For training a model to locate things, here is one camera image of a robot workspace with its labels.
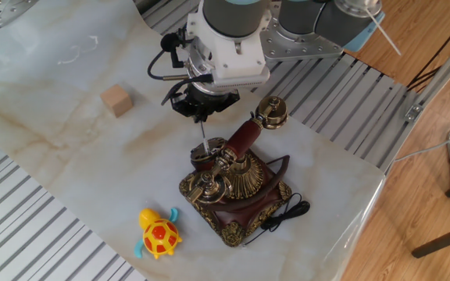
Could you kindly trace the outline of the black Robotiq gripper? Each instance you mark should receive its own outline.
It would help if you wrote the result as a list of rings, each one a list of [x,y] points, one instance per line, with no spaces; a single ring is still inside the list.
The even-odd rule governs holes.
[[[175,112],[193,118],[195,123],[206,122],[214,112],[222,112],[240,99],[238,91],[222,95],[211,95],[200,91],[193,84],[183,92],[170,95],[170,102]]]

